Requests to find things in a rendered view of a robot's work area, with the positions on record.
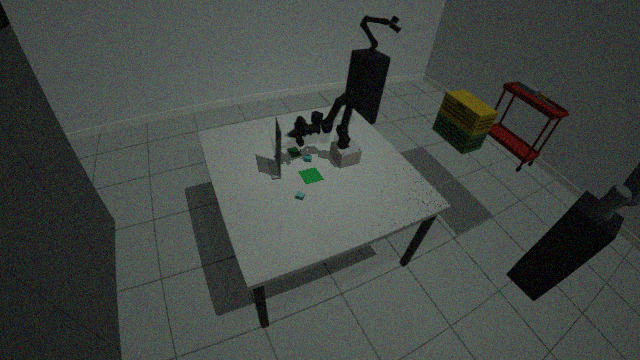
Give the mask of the small green flat square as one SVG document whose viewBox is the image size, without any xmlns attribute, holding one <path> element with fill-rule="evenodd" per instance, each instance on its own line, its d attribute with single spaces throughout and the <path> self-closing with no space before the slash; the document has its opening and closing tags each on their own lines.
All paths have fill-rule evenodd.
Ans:
<svg viewBox="0 0 640 360">
<path fill-rule="evenodd" d="M 302 156 L 296 147 L 288 148 L 287 151 L 292 158 Z"/>
</svg>

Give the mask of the green square mat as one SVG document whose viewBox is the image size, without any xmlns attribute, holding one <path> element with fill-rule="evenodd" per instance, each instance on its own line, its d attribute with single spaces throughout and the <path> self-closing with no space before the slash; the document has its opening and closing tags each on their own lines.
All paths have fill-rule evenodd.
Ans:
<svg viewBox="0 0 640 360">
<path fill-rule="evenodd" d="M 301 175 L 302 179 L 306 184 L 324 180 L 323 177 L 318 172 L 318 170 L 316 169 L 316 167 L 299 171 L 299 174 Z"/>
</svg>

